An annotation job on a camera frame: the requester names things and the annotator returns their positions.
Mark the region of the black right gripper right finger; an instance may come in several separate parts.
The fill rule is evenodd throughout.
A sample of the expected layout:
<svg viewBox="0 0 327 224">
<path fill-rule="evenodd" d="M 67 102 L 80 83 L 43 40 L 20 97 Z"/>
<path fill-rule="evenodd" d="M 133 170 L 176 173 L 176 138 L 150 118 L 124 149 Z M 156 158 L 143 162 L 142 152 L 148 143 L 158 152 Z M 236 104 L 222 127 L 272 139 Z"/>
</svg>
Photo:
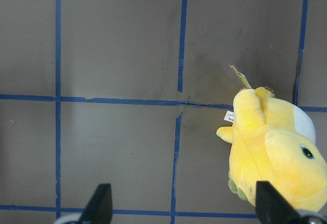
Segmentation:
<svg viewBox="0 0 327 224">
<path fill-rule="evenodd" d="M 255 212 L 261 223 L 298 223 L 300 214 L 268 181 L 257 181 Z"/>
</svg>

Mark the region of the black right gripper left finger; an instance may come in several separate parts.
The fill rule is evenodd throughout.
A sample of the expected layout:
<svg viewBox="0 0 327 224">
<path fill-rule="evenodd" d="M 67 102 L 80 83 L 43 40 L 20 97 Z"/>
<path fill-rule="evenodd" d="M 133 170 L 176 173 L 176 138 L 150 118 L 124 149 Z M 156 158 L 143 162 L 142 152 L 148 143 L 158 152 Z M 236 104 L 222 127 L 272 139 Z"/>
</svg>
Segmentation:
<svg viewBox="0 0 327 224">
<path fill-rule="evenodd" d="M 111 184 L 99 184 L 82 212 L 79 223 L 111 223 L 112 217 Z"/>
</svg>

